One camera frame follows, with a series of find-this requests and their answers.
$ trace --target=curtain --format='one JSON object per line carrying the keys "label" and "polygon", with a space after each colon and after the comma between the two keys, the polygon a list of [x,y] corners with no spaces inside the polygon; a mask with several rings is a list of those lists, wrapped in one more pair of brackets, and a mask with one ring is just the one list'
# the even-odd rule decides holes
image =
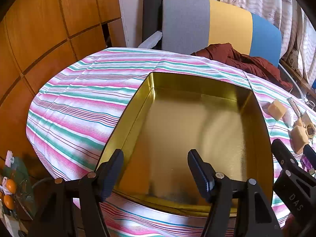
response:
{"label": "curtain", "polygon": [[282,34],[280,58],[312,84],[316,78],[316,32],[296,0],[221,0],[255,13]]}

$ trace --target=chair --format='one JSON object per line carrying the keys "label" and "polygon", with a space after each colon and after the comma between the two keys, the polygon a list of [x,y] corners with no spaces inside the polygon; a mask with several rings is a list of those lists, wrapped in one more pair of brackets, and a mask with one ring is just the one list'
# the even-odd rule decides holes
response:
{"label": "chair", "polygon": [[162,39],[162,50],[191,54],[213,43],[231,43],[240,53],[267,59],[279,64],[282,36],[266,19],[231,4],[214,0],[163,0],[162,32],[157,31],[139,48],[151,49]]}

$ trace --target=pink and green stripes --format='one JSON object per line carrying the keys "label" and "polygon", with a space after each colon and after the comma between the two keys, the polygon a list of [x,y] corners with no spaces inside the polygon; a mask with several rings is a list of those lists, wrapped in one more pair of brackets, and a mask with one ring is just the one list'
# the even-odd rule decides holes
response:
{"label": "pink and green stripes", "polygon": [[[124,109],[150,72],[192,74],[252,89],[271,141],[280,138],[289,150],[288,129],[266,113],[278,98],[290,106],[290,94],[265,80],[206,58],[171,52],[110,48],[70,65],[39,91],[31,103],[26,134],[43,165],[54,177],[78,179],[94,170],[103,147]],[[302,111],[306,106],[297,101]],[[309,110],[316,120],[316,114]],[[300,163],[300,156],[295,155]],[[274,178],[280,165],[274,159]],[[274,194],[272,207],[281,224],[288,210]],[[102,204],[109,228],[128,236],[199,236],[205,219],[154,211],[112,195]],[[233,223],[227,236],[232,236]]]}

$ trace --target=wooden shelf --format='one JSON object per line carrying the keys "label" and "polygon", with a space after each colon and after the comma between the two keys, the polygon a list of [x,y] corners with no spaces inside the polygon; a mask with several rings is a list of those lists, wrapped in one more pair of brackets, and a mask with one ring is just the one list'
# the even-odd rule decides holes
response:
{"label": "wooden shelf", "polygon": [[304,79],[302,78],[295,69],[293,69],[287,62],[284,60],[280,60],[280,64],[289,72],[289,74],[293,77],[294,80],[297,80],[299,83],[299,86],[304,88],[310,95],[312,95],[316,99],[316,93],[312,86]]}

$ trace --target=orange fruit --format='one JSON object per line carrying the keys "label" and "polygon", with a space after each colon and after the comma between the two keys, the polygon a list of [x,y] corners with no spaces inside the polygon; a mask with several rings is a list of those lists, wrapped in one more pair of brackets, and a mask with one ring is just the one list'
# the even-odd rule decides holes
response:
{"label": "orange fruit", "polygon": [[4,201],[4,205],[6,205],[6,207],[9,210],[13,210],[14,209],[14,201],[12,199],[12,197],[10,195],[5,195],[3,198]]}
{"label": "orange fruit", "polygon": [[7,189],[9,190],[9,192],[15,194],[16,192],[16,183],[12,180],[12,179],[8,179],[7,180]]}

